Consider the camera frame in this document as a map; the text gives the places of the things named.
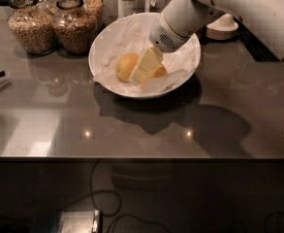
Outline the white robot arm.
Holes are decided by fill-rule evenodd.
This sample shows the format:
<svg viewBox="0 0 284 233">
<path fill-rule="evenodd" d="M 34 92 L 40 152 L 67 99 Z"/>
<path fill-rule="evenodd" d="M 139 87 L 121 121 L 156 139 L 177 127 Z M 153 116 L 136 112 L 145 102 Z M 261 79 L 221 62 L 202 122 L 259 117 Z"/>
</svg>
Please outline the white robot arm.
<svg viewBox="0 0 284 233">
<path fill-rule="evenodd" d="M 152 23 L 149 42 L 175 52 L 224 14 L 237 18 L 284 63 L 284 0 L 171 0 Z"/>
</svg>

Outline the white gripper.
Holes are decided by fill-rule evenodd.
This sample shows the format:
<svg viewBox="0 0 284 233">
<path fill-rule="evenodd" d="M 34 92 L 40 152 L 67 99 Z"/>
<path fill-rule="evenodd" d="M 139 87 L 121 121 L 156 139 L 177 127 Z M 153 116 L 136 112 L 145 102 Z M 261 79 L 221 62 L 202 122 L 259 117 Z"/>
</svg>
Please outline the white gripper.
<svg viewBox="0 0 284 233">
<path fill-rule="evenodd" d="M 163 52 L 171 53 L 181 48 L 193 34 L 192 25 L 177 16 L 161 13 L 149 30 L 149 41 L 155 47 L 146 48 L 129 77 L 129 83 L 141 84 L 147 78 L 147 72 L 163 61 Z"/>
</svg>

